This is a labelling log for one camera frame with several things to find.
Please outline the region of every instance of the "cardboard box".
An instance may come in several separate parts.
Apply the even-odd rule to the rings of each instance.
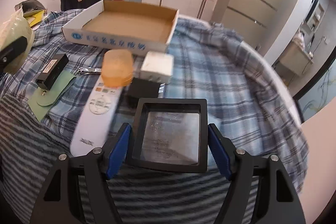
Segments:
[[[101,0],[62,28],[67,41],[103,47],[126,48],[145,56],[165,52],[174,33],[179,11],[151,4]]]

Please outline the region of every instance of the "logo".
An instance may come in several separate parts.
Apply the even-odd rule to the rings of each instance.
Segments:
[[[89,140],[85,140],[85,139],[81,138],[80,141],[81,141],[82,143],[85,143],[85,144],[88,144],[88,145],[93,146],[93,142],[91,142],[91,141],[89,141]]]
[[[71,36],[72,36],[74,39],[82,39],[82,35],[79,34],[79,33],[75,33],[75,32],[73,32],[73,33],[71,34]]]

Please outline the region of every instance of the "white box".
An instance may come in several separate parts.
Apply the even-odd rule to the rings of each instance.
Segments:
[[[151,4],[101,0],[62,28],[65,39],[108,49],[126,48],[145,56],[165,52],[174,33],[179,11]]]
[[[170,82],[173,75],[174,56],[161,52],[148,52],[140,69],[140,78],[158,83]]]

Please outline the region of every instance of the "orange container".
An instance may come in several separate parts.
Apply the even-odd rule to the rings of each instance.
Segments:
[[[110,50],[104,55],[101,77],[104,85],[127,86],[133,78],[133,58],[128,50]]]

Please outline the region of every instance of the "blue gripper pad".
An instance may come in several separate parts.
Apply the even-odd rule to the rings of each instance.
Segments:
[[[221,175],[231,180],[231,162],[228,153],[226,153],[221,141],[217,137],[213,128],[208,125],[208,145],[211,150],[212,156],[216,162]]]
[[[106,170],[106,177],[110,180],[116,173],[118,173],[120,166],[125,158],[128,146],[128,139],[131,132],[131,125],[128,124],[121,133],[119,140],[115,144],[112,152],[109,155],[109,165]]]

